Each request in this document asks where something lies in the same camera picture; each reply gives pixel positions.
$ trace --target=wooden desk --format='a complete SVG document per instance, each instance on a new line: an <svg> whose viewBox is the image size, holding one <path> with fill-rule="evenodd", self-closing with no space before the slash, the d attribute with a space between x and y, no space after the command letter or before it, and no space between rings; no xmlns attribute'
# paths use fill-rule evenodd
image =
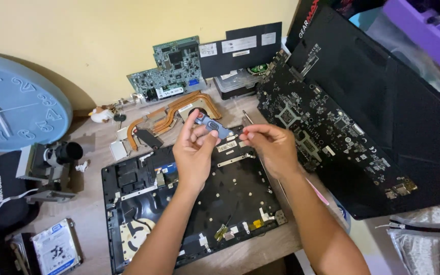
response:
<svg viewBox="0 0 440 275"><path fill-rule="evenodd" d="M256 97L223 101L220 99L215 85L211 85L208 90L203 92L210 94L217 104L218 110L223 114L220 122L226 127L241 124L242 110L248 113L254 123L266 122L257 110L258 100ZM177 98L143 109L129 107L124 112L127 115L127 120L122 127L127 127L135 119L147 115L175 99ZM164 141L164 146L175 142L182 125L182 123L177 123L172 130L160 136ZM74 275L111 274L101 169L115 162L109 150L109 144L116 140L117 130L118 124L116 122L114 124L112 122L99 124L90 119L71 126L65 139L76 141L83 147L84 156L80 163L90 159L90 166L86 172L73 171L71 173L71 183L76 189L82 189L82 191L67 203L43 203L37 219L24 230L40 232L66 217L73 219L85 257L82 266L73 272ZM132 152L131 157L149 150L150 148L139 147L139 151ZM300 239L289 204L278 185L278 181L271 179L271 183L288 219L287 224L267 232L264 236L254 237L190 263L179 268L175 273L243 274L300 250Z"/></svg>

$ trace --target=white plush toy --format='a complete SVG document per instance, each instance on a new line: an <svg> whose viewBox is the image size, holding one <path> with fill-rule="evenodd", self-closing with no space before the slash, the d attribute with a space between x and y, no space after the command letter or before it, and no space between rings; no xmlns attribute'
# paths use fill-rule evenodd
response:
<svg viewBox="0 0 440 275"><path fill-rule="evenodd" d="M111 110L103 109L101 107L96 107L92 112L89 113L89 115L91 116L92 121L98 123L106 123L110 118L114 117L114 114Z"/></svg>

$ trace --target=blue wall clock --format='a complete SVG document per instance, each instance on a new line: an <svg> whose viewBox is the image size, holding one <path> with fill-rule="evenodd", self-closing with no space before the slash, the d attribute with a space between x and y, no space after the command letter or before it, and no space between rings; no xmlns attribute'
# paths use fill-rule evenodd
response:
<svg viewBox="0 0 440 275"><path fill-rule="evenodd" d="M0 57L0 152L56 141L71 120L72 107L57 86Z"/></svg>

